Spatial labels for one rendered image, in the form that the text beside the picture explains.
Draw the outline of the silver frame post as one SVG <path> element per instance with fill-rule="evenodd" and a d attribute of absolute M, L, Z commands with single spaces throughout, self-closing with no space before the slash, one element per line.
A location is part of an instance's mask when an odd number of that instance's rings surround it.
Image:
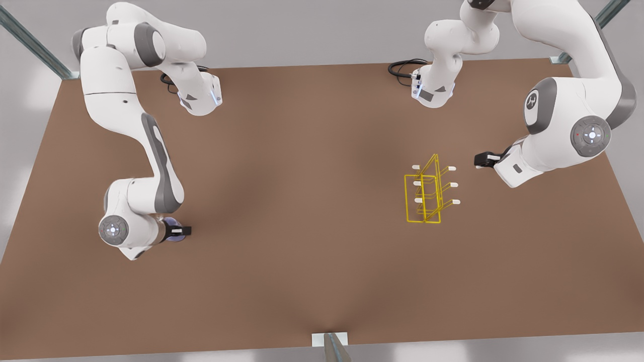
<path fill-rule="evenodd" d="M 598 27 L 603 29 L 631 0 L 609 0 L 594 17 Z M 569 64 L 573 58 L 565 51 L 558 56 L 549 57 L 551 64 Z"/>
<path fill-rule="evenodd" d="M 346 332 L 326 332 L 312 334 L 312 346 L 323 346 L 325 362 L 352 362 L 346 346 L 348 334 Z"/>
<path fill-rule="evenodd" d="M 79 78 L 78 71 L 70 71 L 60 60 L 51 53 L 34 35 L 30 33 L 10 12 L 0 5 L 0 25 L 9 32 L 19 43 L 41 60 L 61 80 Z"/>

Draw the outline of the purple blue cup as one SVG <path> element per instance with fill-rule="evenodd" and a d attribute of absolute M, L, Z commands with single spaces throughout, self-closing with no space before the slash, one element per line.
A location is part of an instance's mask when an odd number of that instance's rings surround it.
<path fill-rule="evenodd" d="M 170 232 L 170 231 L 171 231 L 171 228 L 175 228 L 175 227 L 182 227 L 182 224 L 180 224 L 180 222 L 179 222 L 179 221 L 177 221 L 176 219 L 174 219 L 174 218 L 172 218 L 172 217 L 165 217 L 165 218 L 163 219 L 163 221 L 168 225 L 168 227 L 167 227 L 167 231 L 168 231 L 168 232 Z M 185 236 L 185 235 L 168 236 L 168 237 L 165 239 L 165 241 L 166 241 L 166 240 L 167 240 L 167 241 L 182 241 L 182 240 L 184 240 L 184 238 L 186 238 L 186 236 Z"/>

